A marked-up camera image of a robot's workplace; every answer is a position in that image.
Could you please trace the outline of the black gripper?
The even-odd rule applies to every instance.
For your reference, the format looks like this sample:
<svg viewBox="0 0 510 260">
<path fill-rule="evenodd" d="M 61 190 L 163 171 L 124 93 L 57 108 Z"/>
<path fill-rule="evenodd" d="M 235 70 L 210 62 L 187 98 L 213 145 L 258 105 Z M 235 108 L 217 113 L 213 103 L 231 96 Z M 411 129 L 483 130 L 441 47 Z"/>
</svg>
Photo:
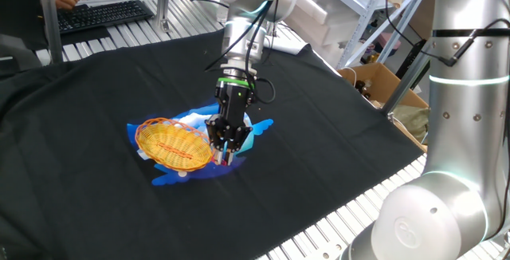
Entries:
<svg viewBox="0 0 510 260">
<path fill-rule="evenodd" d="M 231 165 L 234 153 L 241 149 L 252 131 L 251 127 L 245 127 L 244 118 L 253 94 L 246 82 L 218 82 L 215 97 L 219 103 L 220 115 L 212 115 L 206 120 L 210 146 L 214 149 L 214 162 L 222 163 L 226 129 L 226 163 Z"/>
</svg>

